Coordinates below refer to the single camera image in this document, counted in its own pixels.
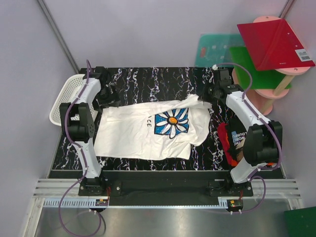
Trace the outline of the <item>white daisy print t-shirt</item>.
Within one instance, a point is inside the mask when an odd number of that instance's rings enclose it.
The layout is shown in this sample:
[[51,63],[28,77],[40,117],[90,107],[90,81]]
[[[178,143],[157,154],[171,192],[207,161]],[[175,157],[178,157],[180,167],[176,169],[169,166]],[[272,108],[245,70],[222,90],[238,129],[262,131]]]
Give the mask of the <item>white daisy print t-shirt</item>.
[[189,159],[209,134],[211,104],[185,100],[139,103],[103,110],[94,150],[98,157]]

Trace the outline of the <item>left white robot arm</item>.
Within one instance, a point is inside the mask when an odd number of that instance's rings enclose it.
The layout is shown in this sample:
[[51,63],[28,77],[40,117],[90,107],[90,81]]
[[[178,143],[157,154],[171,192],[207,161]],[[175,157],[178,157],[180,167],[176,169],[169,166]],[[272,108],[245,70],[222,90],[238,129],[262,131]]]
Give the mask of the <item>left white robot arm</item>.
[[119,96],[110,82],[111,74],[105,67],[93,69],[87,65],[82,86],[75,97],[59,106],[62,132],[76,149],[81,162],[79,183],[83,191],[103,192],[106,189],[94,150],[95,123],[90,109],[102,113],[106,106],[119,103]]

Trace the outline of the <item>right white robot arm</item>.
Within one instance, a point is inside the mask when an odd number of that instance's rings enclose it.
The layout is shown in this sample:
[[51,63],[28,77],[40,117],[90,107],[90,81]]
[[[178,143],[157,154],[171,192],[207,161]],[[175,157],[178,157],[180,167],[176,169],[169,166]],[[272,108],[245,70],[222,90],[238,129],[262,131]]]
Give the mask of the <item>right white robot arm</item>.
[[230,171],[227,183],[244,184],[261,170],[275,170],[282,160],[282,125],[265,117],[251,103],[245,90],[234,84],[227,68],[213,66],[210,80],[205,82],[200,99],[205,102],[220,101],[231,109],[246,129],[239,146],[230,145],[233,156],[243,155]]

